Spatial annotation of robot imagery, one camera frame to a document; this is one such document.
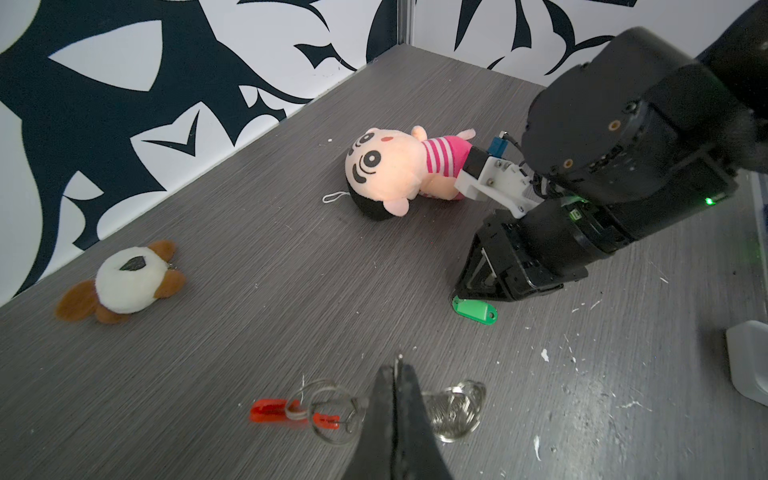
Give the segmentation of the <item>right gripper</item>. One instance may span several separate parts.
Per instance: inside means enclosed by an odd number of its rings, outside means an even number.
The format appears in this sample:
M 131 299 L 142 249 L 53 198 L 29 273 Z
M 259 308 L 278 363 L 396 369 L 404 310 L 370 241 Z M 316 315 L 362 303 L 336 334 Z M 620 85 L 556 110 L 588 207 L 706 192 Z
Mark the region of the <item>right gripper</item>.
M 546 200 L 520 219 L 499 209 L 476 231 L 455 293 L 501 302 L 548 295 L 630 243 L 604 208 L 584 200 Z

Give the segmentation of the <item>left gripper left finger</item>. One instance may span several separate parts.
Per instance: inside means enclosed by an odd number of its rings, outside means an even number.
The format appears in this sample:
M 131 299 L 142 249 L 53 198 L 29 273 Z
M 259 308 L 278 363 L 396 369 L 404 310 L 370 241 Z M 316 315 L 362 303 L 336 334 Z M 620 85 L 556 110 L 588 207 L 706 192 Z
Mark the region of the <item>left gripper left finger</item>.
M 357 447 L 342 479 L 391 479 L 395 430 L 394 368 L 382 366 L 369 395 Z

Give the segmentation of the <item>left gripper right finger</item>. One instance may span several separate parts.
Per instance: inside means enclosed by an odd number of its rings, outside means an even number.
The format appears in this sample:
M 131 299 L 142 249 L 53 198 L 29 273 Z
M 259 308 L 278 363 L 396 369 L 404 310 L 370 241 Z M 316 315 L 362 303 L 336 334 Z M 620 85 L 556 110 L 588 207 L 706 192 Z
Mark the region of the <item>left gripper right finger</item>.
M 395 363 L 395 478 L 452 479 L 436 443 L 413 366 Z

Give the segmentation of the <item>green key tag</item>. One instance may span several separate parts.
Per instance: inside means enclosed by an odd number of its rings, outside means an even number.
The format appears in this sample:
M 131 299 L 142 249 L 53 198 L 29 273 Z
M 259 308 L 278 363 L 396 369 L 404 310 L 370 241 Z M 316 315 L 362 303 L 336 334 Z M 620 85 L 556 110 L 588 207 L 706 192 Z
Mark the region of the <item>green key tag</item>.
M 498 319 L 496 308 L 482 300 L 461 299 L 454 296 L 452 308 L 457 315 L 483 325 L 493 325 Z

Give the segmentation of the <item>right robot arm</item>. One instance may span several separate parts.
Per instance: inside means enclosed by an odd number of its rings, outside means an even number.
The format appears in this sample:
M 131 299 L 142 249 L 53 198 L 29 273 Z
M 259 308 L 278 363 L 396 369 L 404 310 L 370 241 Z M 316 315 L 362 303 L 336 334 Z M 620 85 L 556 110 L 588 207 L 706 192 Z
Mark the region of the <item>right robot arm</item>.
M 473 237 L 462 300 L 520 301 L 736 191 L 767 169 L 767 5 L 690 57 L 642 27 L 562 74 L 520 139 L 473 148 L 457 178 L 498 209 Z

